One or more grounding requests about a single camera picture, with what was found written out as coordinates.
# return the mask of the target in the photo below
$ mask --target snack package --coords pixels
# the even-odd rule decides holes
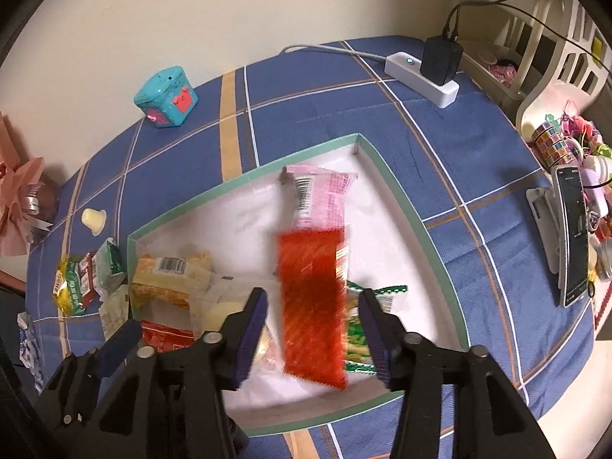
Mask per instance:
[[[74,257],[63,257],[55,272],[53,302],[65,316],[85,314],[80,284],[78,261]]]
[[[194,342],[191,331],[177,330],[151,321],[142,321],[140,325],[146,345],[151,345],[157,352],[184,349]]]
[[[210,287],[204,296],[192,297],[189,303],[189,314],[197,340],[205,331],[219,331],[226,317],[244,309],[253,288],[263,288],[269,300],[278,296],[280,284],[274,278],[256,276],[210,275]],[[276,369],[281,359],[280,349],[274,335],[277,333],[274,315],[268,311],[267,320],[259,339],[259,345],[253,358],[258,368]]]
[[[347,300],[347,355],[345,356],[345,370],[355,373],[376,374],[376,367],[369,354],[369,347],[365,341],[365,334],[359,319],[359,294],[363,288],[356,283],[348,282]],[[391,306],[396,296],[408,291],[406,285],[390,286],[374,290],[384,312],[391,312]]]
[[[189,309],[192,296],[202,296],[210,284],[210,252],[189,259],[178,257],[139,258],[132,280],[132,302],[140,307],[151,299],[161,299]]]
[[[93,290],[104,302],[106,297],[117,290],[125,279],[125,267],[121,263],[119,247],[115,245],[112,238],[108,238],[102,243],[96,254],[91,257],[91,274]],[[90,290],[83,292],[83,295],[90,294]]]
[[[293,227],[299,230],[333,230],[344,228],[343,195],[357,174],[336,173],[328,169],[294,164],[285,166],[298,190]]]
[[[30,370],[34,377],[34,388],[42,392],[45,387],[42,378],[42,366],[38,341],[34,332],[32,318],[26,312],[17,314],[17,326],[19,326],[19,359],[23,365]]]
[[[285,373],[333,386],[347,387],[347,284],[337,254],[343,231],[300,230],[283,234],[278,243],[285,322]]]
[[[100,322],[104,332],[104,340],[108,340],[128,320],[130,313],[130,292],[127,285],[121,285],[116,291],[106,297],[100,305]]]
[[[97,274],[93,253],[87,252],[79,262],[79,276],[83,307],[87,308],[92,300],[100,297],[99,291],[96,290]]]

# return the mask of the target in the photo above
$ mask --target barcode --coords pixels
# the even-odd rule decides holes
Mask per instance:
[[[183,259],[177,259],[175,257],[164,257],[159,263],[159,272],[166,272],[171,274],[185,274],[186,262]]]
[[[296,188],[298,189],[298,208],[296,212],[310,214],[310,197],[312,194],[312,179],[309,177],[300,177],[295,179]]]
[[[395,297],[395,295],[379,295],[376,297],[376,300],[378,300],[378,303],[381,305],[381,309],[389,313],[391,312],[393,297]]]
[[[59,296],[59,290],[62,287],[63,277],[59,271],[55,273],[55,284],[53,285],[53,295]]]

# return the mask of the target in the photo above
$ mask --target phone screen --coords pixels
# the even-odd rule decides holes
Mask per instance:
[[[587,287],[589,268],[588,228],[580,175],[577,168],[558,170],[560,197],[567,216],[567,291],[564,305],[571,304]]]

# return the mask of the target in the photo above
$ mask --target red label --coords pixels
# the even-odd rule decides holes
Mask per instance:
[[[176,105],[176,108],[178,108],[181,113],[184,114],[185,112],[187,112],[187,109],[192,104],[192,101],[193,100],[191,98],[191,95],[189,94],[189,89],[187,88],[187,86],[184,86],[181,93],[177,94],[174,97],[172,103],[174,103]]]
[[[142,321],[141,326],[145,343],[154,347],[157,352],[183,349],[194,342],[194,333],[191,331],[178,330],[151,321]]]

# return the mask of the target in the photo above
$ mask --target yellow snack package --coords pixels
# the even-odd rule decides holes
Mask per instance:
[[[85,314],[81,298],[78,261],[73,257],[64,256],[57,266],[53,285],[53,302],[65,316]]]
[[[139,258],[130,294],[135,307],[161,299],[189,309],[189,298],[204,294],[210,285],[210,252],[189,259],[179,257]]]

